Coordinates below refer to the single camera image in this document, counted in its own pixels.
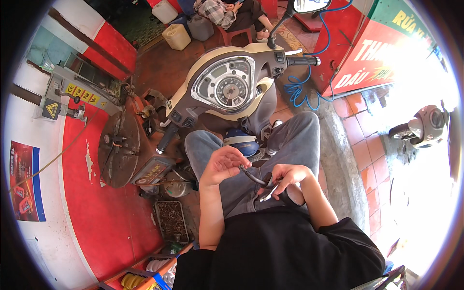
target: poster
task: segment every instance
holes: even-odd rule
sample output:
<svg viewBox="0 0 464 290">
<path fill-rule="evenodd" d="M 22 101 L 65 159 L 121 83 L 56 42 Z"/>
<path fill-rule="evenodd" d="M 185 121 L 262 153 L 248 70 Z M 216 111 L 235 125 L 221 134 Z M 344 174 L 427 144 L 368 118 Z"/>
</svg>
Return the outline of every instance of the poster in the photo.
<svg viewBox="0 0 464 290">
<path fill-rule="evenodd" d="M 436 42 L 403 0 L 374 1 L 354 49 L 332 81 L 335 94 L 407 79 Z M 328 87 L 323 96 L 332 94 Z"/>
<path fill-rule="evenodd" d="M 11 141 L 10 195 L 17 220 L 46 221 L 39 174 L 19 184 L 38 171 L 39 148 Z"/>
</svg>

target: scooter dashboard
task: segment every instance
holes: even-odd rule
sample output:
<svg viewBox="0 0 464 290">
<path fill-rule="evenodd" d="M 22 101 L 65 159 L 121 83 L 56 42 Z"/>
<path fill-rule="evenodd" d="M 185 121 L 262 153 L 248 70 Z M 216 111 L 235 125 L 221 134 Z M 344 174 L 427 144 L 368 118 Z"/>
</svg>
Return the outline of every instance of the scooter dashboard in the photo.
<svg viewBox="0 0 464 290">
<path fill-rule="evenodd" d="M 248 56 L 224 58 L 195 80 L 191 96 L 225 112 L 244 110 L 253 99 L 255 61 Z"/>
</svg>

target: plaid shirt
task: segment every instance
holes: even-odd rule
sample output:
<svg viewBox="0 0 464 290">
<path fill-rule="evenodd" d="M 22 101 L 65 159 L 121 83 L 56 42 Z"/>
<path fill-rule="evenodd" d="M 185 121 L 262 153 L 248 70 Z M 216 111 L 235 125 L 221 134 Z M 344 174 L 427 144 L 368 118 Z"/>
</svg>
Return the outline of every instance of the plaid shirt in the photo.
<svg viewBox="0 0 464 290">
<path fill-rule="evenodd" d="M 234 12 L 226 11 L 227 4 L 221 0 L 196 0 L 193 7 L 198 14 L 208 17 L 212 23 L 224 30 L 229 29 L 237 19 Z"/>
</svg>

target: hand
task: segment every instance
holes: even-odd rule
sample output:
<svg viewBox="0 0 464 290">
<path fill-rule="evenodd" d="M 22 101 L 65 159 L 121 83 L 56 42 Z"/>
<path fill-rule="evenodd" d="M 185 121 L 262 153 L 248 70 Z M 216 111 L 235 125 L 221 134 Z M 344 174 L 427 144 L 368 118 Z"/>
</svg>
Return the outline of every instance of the hand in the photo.
<svg viewBox="0 0 464 290">
<path fill-rule="evenodd" d="M 314 178 L 314 175 L 311 169 L 304 165 L 277 164 L 272 169 L 272 183 L 276 184 L 277 180 L 282 177 L 283 179 L 280 181 L 280 184 L 272 193 L 272 196 L 276 200 L 279 200 L 278 195 L 281 194 L 289 184 L 301 182 L 305 178 Z M 264 188 L 260 188 L 257 194 L 262 194 L 263 192 Z"/>
<path fill-rule="evenodd" d="M 214 151 L 200 177 L 200 186 L 219 185 L 224 179 L 236 176 L 240 173 L 240 164 L 251 167 L 251 162 L 237 148 L 224 146 Z"/>
<path fill-rule="evenodd" d="M 233 7 L 233 4 L 227 4 L 226 11 L 232 11 Z"/>
<path fill-rule="evenodd" d="M 242 3 L 237 3 L 237 4 L 235 4 L 235 5 L 233 6 L 232 11 L 233 11 L 233 12 L 237 12 L 237 10 L 239 10 L 240 7 L 241 7 L 242 5 L 243 5 L 243 2 L 242 2 Z"/>
</svg>

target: yellow warning label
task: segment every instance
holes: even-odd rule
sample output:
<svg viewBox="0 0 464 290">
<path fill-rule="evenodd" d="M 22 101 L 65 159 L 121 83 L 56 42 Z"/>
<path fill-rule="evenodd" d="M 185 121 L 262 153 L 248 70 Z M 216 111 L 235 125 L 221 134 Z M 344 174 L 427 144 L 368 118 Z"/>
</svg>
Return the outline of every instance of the yellow warning label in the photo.
<svg viewBox="0 0 464 290">
<path fill-rule="evenodd" d="M 99 96 L 97 96 L 97 95 L 92 95 L 92 96 L 90 97 L 90 99 L 89 99 L 89 103 L 95 106 L 95 105 L 97 104 L 97 102 L 98 102 L 99 99 L 100 99 Z"/>
<path fill-rule="evenodd" d="M 94 95 L 94 94 L 92 94 L 90 92 L 87 92 L 83 88 L 78 87 L 73 83 L 68 84 L 68 87 L 66 88 L 66 92 L 72 94 L 75 97 L 80 97 L 82 101 L 84 101 L 86 103 L 89 103 L 89 104 L 92 104 L 94 106 L 98 103 L 98 100 L 100 99 L 99 96 Z M 104 102 L 104 103 L 105 104 L 103 104 L 103 102 L 102 102 L 102 104 L 101 104 L 102 107 L 105 107 L 106 102 Z"/>
<path fill-rule="evenodd" d="M 52 118 L 54 119 L 57 113 L 58 103 L 50 104 L 46 106 L 46 108 L 47 108 L 47 111 L 50 113 L 50 116 L 52 116 Z"/>
</svg>

